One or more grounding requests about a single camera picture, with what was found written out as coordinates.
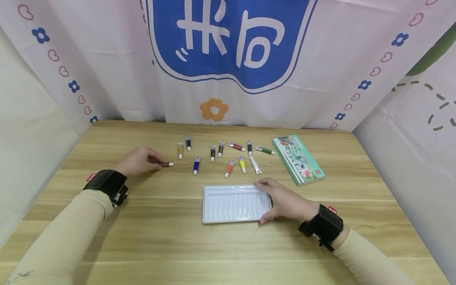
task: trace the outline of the right hand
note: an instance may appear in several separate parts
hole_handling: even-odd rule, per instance
[[[261,191],[268,193],[274,202],[272,209],[261,217],[260,224],[279,216],[308,222],[320,211],[318,202],[305,199],[272,178],[260,179],[258,182],[254,182],[254,185]]]
[[[150,147],[137,147],[114,165],[113,170],[130,177],[144,172],[159,170],[156,162],[165,162],[163,157]]]

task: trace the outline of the paint palette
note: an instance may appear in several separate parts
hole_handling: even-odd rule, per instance
[[[269,195],[253,185],[206,186],[202,223],[259,221],[271,208]]]

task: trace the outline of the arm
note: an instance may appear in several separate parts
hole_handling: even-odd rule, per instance
[[[161,169],[164,162],[153,149],[136,148],[115,166],[125,176]],[[73,274],[101,222],[113,211],[107,194],[84,190],[52,221],[26,252],[9,284],[70,285]]]
[[[274,202],[273,208],[261,218],[261,224],[278,216],[310,221],[319,212],[319,203],[305,199],[274,179],[263,178],[254,185]],[[332,247],[361,284],[413,284],[394,262],[347,225]]]
[[[393,261],[347,226],[334,240],[333,246],[334,255],[361,284],[414,284]]]

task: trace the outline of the chinese characters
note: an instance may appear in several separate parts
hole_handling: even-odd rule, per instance
[[[225,47],[222,37],[230,38],[229,29],[222,26],[215,26],[210,24],[210,10],[211,0],[203,0],[202,7],[202,21],[194,21],[192,13],[192,0],[185,0],[184,2],[184,19],[177,21],[177,26],[185,30],[185,41],[188,50],[193,49],[193,31],[200,31],[202,33],[202,53],[209,54],[209,39],[212,39],[217,46],[221,55],[226,54],[228,51]],[[222,21],[226,13],[225,0],[221,0],[220,6],[214,16],[214,20],[219,23]],[[246,44],[247,32],[256,27],[268,27],[275,30],[276,35],[272,41],[273,45],[278,46],[285,35],[285,26],[279,20],[268,17],[254,17],[249,19],[249,12],[243,11],[242,22],[239,31],[238,43],[236,48],[236,66],[241,68],[242,59],[244,57],[244,49]],[[253,60],[253,52],[255,46],[263,47],[263,55],[259,60]],[[271,42],[268,38],[263,36],[254,37],[247,45],[245,53],[244,66],[249,68],[260,68],[268,61],[271,51]]]

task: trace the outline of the beige sleeve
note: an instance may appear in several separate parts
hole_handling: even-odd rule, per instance
[[[361,284],[414,284],[392,260],[353,229],[333,253]]]
[[[112,210],[108,195],[82,191],[38,237],[6,284],[72,284],[74,271]]]

